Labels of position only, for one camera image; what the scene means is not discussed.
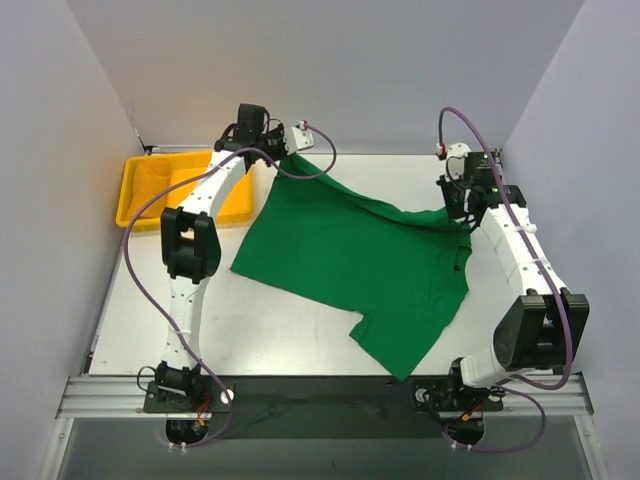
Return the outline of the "green t-shirt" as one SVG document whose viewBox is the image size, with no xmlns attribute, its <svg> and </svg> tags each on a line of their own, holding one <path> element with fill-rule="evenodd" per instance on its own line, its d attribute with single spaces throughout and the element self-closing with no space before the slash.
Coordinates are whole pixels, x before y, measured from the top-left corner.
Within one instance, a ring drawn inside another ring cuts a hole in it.
<svg viewBox="0 0 640 480">
<path fill-rule="evenodd" d="M 469 291 L 469 228 L 445 209 L 402 211 L 357 193 L 300 155 L 281 166 L 232 272 L 361 314 L 351 338 L 407 379 Z"/>
</svg>

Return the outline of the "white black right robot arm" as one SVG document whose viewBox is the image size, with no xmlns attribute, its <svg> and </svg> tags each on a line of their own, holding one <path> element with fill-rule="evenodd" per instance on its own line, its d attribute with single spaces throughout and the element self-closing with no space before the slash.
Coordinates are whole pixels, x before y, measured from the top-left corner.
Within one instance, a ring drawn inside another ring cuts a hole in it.
<svg viewBox="0 0 640 480">
<path fill-rule="evenodd" d="M 479 389 L 512 379 L 541 390 L 567 383 L 586 326 L 590 305 L 559 278 L 536 238 L 527 202 L 515 185 L 460 182 L 442 175 L 449 216 L 474 225 L 498 256 L 514 296 L 487 347 L 452 363 L 455 376 L 443 384 L 446 401 L 464 408 Z"/>
</svg>

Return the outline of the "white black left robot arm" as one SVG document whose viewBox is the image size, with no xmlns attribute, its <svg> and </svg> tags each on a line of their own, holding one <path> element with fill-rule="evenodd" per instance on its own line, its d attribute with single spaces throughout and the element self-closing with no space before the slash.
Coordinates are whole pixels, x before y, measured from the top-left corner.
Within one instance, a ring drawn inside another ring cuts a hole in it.
<svg viewBox="0 0 640 480">
<path fill-rule="evenodd" d="M 203 174 L 191 193 L 160 217 L 161 256 L 170 277 L 170 333 L 155 370 L 155 386 L 179 410 L 190 411 L 211 389 L 202 373 L 199 333 L 205 291 L 221 261 L 215 226 L 234 186 L 263 154 L 273 160 L 287 155 L 285 129 L 268 128 L 266 107 L 242 104 L 236 121 L 214 143 Z"/>
</svg>

